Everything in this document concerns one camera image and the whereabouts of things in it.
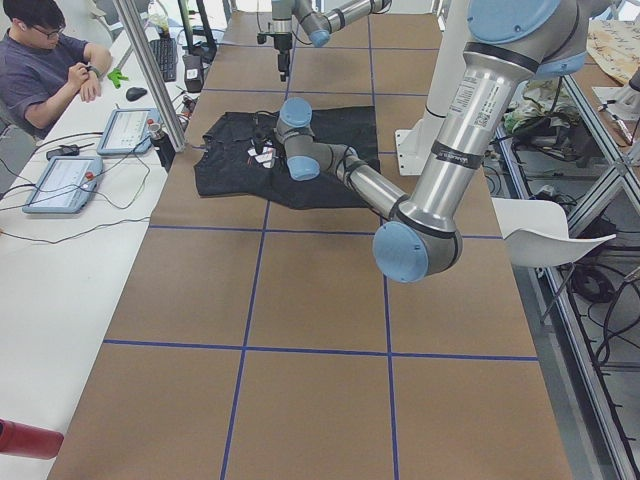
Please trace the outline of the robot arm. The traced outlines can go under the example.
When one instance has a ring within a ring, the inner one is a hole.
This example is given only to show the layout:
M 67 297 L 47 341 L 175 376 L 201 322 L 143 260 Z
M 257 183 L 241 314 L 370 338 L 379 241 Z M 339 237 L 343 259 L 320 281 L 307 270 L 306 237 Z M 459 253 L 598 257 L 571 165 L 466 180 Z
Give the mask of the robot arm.
M 273 39 L 278 52 L 277 68 L 282 82 L 290 76 L 290 54 L 293 48 L 293 25 L 295 18 L 314 47 L 323 47 L 331 35 L 347 25 L 371 14 L 382 14 L 392 2 L 388 0 L 348 1 L 329 12 L 316 11 L 310 1 L 282 0 L 271 2 L 271 22 L 266 31 L 257 37 L 264 43 Z
M 416 282 L 451 268 L 463 248 L 455 212 L 517 87 L 579 70 L 589 21 L 605 9 L 600 1 L 452 2 L 439 56 L 465 67 L 453 78 L 433 142 L 418 148 L 424 166 L 413 192 L 403 192 L 354 148 L 319 142 L 311 106 L 301 98 L 284 102 L 274 129 L 290 176 L 307 181 L 331 173 L 384 218 L 373 254 L 386 277 Z

